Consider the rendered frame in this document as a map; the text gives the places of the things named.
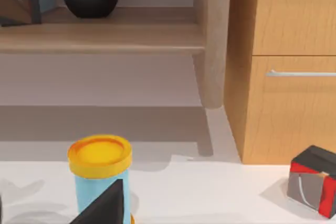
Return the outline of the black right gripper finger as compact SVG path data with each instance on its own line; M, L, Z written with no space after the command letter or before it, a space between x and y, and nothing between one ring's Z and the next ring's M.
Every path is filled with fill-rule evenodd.
M123 224L123 181L117 179L69 224Z

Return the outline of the blue can with yellow lid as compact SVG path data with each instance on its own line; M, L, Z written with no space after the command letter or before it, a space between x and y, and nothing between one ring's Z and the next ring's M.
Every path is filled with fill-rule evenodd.
M88 136L73 143L67 156L69 168L75 176L78 211L82 212L117 179L121 179L124 196L122 224L135 224L129 187L130 142L115 135Z

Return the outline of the brown wooden box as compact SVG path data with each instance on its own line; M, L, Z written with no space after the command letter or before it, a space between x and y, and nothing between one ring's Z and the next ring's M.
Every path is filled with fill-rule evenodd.
M41 24L39 0L0 0L0 26Z

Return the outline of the wooden cupboard door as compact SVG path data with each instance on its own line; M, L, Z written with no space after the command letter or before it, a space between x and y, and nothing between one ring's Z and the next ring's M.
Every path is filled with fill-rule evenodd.
M257 0L256 55L336 55L336 0Z

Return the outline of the red and grey box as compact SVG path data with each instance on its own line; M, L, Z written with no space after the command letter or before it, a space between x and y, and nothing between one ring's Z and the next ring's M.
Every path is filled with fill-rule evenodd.
M311 145L293 158L287 196L328 219L336 215L336 153Z

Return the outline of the wooden drawer front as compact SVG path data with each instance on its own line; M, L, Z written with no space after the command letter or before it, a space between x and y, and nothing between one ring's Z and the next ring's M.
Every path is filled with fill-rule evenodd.
M288 164L310 145L336 152L336 77L269 77L280 72L336 72L336 56L252 59L245 164Z

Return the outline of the pale wooden open shelf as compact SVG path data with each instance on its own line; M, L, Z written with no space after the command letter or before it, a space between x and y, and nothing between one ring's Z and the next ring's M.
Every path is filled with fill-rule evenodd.
M103 20L75 18L63 6L43 24L0 28L0 54L190 54L201 103L223 104L229 0L191 7L119 7Z

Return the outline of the wooden cupboard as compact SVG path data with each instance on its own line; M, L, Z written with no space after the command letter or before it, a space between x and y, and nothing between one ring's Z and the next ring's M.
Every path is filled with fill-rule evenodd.
M336 152L336 0L230 0L224 88L242 163Z

